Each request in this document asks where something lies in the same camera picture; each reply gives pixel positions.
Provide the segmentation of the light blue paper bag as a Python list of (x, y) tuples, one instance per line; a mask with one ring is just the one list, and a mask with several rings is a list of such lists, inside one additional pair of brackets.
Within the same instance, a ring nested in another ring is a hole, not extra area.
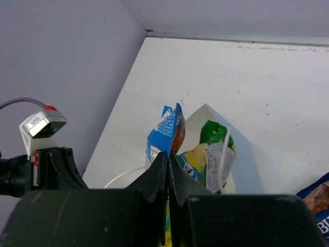
[[(200, 131), (209, 120), (216, 121), (227, 128), (225, 146), (229, 137), (232, 137), (236, 146), (236, 157), (227, 183), (221, 193), (263, 193), (263, 185), (251, 151), (250, 142), (237, 128), (207, 104), (200, 107), (188, 119), (185, 119), (185, 139), (176, 154), (176, 158), (178, 155), (194, 149), (199, 144)], [(146, 155), (145, 165), (137, 167), (136, 170), (147, 170), (150, 165)]]

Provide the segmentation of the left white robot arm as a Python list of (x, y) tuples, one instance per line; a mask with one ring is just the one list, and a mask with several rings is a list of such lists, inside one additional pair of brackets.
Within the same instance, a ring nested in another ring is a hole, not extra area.
[(71, 148), (40, 149), (1, 159), (1, 195), (21, 198), (29, 191), (87, 189)]

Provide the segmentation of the green yellow snack packet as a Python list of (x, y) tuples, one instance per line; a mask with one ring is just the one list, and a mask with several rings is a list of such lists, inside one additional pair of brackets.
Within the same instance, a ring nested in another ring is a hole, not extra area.
[(236, 157), (232, 137), (224, 145), (226, 135), (225, 126), (209, 120), (200, 131), (199, 144), (177, 156), (181, 168), (212, 193), (221, 193)]

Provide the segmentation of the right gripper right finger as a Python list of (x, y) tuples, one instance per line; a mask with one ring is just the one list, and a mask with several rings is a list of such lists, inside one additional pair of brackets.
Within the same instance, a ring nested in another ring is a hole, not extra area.
[(169, 204), (172, 246), (207, 246), (206, 200), (211, 193), (169, 156)]

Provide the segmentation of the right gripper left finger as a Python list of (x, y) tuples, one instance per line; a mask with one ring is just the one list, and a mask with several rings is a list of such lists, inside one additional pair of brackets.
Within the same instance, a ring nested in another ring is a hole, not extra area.
[(168, 154), (160, 152), (150, 167), (128, 188), (140, 192), (134, 222), (133, 246), (165, 244), (166, 208), (168, 199)]

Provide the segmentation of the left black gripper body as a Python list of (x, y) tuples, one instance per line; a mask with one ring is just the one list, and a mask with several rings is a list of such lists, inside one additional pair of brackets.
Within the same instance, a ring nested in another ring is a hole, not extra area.
[(28, 190), (86, 189), (75, 164), (72, 148), (35, 151), (28, 162)]

